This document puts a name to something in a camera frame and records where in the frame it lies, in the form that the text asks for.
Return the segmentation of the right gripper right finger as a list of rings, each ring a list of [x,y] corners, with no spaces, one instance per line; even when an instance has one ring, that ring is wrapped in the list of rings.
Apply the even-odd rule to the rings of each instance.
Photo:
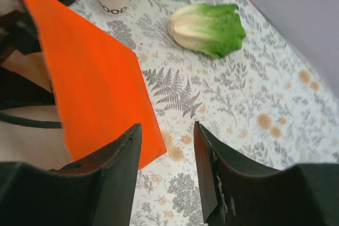
[[[262,165],[194,125],[203,220],[208,225],[338,225],[338,164]]]

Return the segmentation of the orange paper bag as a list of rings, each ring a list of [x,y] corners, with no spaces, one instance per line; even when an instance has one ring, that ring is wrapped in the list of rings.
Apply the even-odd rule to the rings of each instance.
[[[57,0],[23,0],[38,29],[64,142],[78,160],[142,128],[139,167],[166,153],[136,54]]]

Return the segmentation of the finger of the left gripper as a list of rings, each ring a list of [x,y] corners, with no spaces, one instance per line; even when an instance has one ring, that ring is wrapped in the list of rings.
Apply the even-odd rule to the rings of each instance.
[[[55,105],[33,20],[18,10],[1,15],[1,109]]]

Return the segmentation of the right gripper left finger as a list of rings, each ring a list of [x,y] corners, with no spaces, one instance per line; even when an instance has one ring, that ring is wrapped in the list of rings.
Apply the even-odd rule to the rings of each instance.
[[[1,225],[128,225],[141,140],[134,124],[59,170],[1,163]]]

